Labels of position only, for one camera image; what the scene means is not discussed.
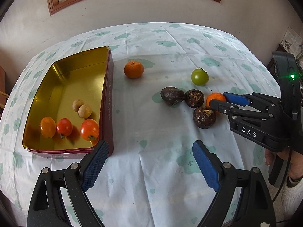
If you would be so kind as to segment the large mandarin orange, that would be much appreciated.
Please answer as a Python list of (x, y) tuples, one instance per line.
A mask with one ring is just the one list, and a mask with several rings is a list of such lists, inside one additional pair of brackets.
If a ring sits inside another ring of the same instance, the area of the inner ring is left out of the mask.
[(219, 100), (219, 101), (226, 102), (226, 98), (224, 97), (224, 95), (222, 93), (214, 92), (214, 93), (208, 95), (206, 98), (206, 105), (205, 105), (206, 110), (211, 109), (211, 107), (210, 107), (211, 100)]

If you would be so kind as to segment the dark cracked passion fruit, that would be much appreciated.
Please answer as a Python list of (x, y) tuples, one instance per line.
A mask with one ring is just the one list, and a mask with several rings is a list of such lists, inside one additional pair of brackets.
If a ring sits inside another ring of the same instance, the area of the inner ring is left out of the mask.
[(216, 122), (216, 113), (208, 107), (197, 107), (193, 112), (193, 121), (198, 128), (209, 129)]

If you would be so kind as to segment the dark wrinkled passion fruit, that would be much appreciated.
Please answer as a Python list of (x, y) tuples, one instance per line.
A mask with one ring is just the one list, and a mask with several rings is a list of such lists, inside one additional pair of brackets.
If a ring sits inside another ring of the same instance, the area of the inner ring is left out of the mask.
[(184, 101), (190, 108), (201, 107), (204, 103), (204, 94), (200, 90), (188, 90), (184, 95)]

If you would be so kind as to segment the green tomato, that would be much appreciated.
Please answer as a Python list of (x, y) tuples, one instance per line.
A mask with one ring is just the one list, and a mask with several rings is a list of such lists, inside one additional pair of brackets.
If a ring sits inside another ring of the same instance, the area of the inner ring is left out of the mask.
[(202, 68), (195, 69), (191, 74), (191, 80), (193, 84), (197, 86), (204, 86), (209, 81), (209, 76)]

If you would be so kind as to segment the dark smooth passion fruit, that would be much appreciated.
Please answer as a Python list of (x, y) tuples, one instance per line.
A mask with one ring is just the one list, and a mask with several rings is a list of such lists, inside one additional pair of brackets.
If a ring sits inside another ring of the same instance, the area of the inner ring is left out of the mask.
[(174, 106), (184, 100), (185, 93), (176, 87), (165, 87), (160, 92), (161, 98), (169, 106)]

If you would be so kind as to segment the orange yellow tomato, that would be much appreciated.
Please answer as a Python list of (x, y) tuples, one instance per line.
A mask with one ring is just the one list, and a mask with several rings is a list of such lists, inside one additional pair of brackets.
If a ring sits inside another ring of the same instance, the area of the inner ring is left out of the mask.
[(40, 122), (40, 130), (45, 138), (53, 138), (56, 133), (56, 122), (51, 117), (44, 117)]

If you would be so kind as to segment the red tomato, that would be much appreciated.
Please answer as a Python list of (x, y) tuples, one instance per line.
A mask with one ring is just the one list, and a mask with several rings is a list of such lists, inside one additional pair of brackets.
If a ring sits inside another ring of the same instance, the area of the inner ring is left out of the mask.
[(73, 125), (67, 118), (62, 118), (56, 125), (56, 130), (60, 138), (64, 139), (72, 133)]
[(99, 137), (99, 125), (93, 119), (86, 119), (81, 124), (81, 137), (86, 141), (95, 141)]

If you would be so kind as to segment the small mandarin orange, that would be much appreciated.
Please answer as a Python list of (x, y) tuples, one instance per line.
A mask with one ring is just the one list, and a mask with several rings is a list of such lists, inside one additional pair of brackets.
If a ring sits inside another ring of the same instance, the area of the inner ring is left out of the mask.
[(143, 75), (144, 66), (138, 61), (129, 61), (124, 66), (124, 74), (130, 79), (137, 79)]

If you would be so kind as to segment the white sleeve cuff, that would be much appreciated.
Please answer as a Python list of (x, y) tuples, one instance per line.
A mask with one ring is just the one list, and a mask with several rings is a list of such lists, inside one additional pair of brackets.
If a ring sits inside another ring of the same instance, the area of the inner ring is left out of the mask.
[(283, 186), (281, 202), (285, 218), (291, 218), (302, 201), (302, 179), (287, 178)]

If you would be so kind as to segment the paper with print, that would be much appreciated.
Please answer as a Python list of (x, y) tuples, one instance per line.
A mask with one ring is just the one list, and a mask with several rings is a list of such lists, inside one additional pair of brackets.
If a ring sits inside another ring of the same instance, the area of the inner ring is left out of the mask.
[(302, 44), (302, 38), (293, 29), (288, 27), (281, 44), (288, 53), (297, 57), (301, 52), (300, 45)]

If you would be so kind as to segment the cloud print tablecloth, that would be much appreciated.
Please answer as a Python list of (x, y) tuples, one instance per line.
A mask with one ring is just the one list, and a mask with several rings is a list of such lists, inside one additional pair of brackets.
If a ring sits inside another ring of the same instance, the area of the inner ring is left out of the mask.
[[(106, 226), (196, 226), (215, 193), (192, 155), (202, 140), (222, 161), (268, 177), (264, 149), (230, 131), (219, 114), (215, 125), (195, 126), (193, 110), (167, 106), (160, 91), (194, 88), (191, 73), (202, 68), (209, 82), (204, 94), (259, 92), (279, 96), (279, 86), (263, 63), (236, 37), (202, 26), (138, 23), (107, 27), (57, 43), (28, 61), (1, 118), (1, 191), (27, 213), (42, 168), (67, 168), (72, 159), (40, 157), (22, 147), (26, 118), (44, 75), (55, 61), (109, 46), (113, 74), (114, 152), (87, 192)], [(124, 74), (129, 61), (144, 66), (143, 75)]]

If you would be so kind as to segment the wooden chair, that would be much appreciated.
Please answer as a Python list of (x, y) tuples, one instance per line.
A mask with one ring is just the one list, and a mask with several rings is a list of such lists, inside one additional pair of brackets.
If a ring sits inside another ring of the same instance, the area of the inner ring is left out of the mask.
[(9, 97), (9, 95), (5, 91), (5, 71), (3, 70), (2, 67), (0, 67), (0, 92), (1, 92), (1, 97), (0, 97), (1, 114), (2, 114), (3, 110), (5, 108), (7, 99)]

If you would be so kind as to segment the red gold toffee tin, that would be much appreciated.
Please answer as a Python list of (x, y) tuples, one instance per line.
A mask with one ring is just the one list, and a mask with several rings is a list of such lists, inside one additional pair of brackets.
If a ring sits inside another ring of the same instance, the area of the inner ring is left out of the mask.
[[(91, 119), (99, 126), (99, 140), (109, 144), (113, 153), (112, 80), (113, 59), (110, 47), (98, 47), (73, 54), (51, 65), (40, 83), (31, 104), (22, 145), (28, 152), (42, 157), (82, 158), (90, 153), (96, 143), (81, 137), (84, 122), (73, 110), (74, 102), (82, 100), (92, 109)], [(46, 138), (41, 133), (40, 122), (50, 117), (55, 122), (67, 118), (73, 126), (66, 138), (55, 134)]]

